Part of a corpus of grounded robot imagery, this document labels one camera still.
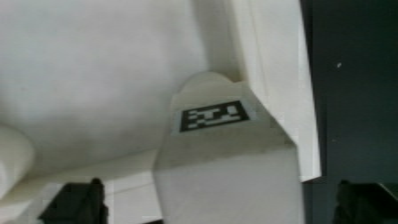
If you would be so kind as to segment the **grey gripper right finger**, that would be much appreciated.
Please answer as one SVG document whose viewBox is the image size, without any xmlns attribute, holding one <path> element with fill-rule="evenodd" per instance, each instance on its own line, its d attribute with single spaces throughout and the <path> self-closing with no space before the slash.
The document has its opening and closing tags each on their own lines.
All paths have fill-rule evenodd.
<svg viewBox="0 0 398 224">
<path fill-rule="evenodd" d="M 333 224 L 398 224 L 398 183 L 340 182 Z"/>
</svg>

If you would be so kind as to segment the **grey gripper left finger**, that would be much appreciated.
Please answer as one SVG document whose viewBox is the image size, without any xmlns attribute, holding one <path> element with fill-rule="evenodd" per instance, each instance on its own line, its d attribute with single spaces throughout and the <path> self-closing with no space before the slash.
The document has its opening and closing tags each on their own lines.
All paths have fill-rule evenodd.
<svg viewBox="0 0 398 224">
<path fill-rule="evenodd" d="M 98 178 L 62 186 L 39 221 L 43 224 L 109 224 L 105 184 Z"/>
</svg>

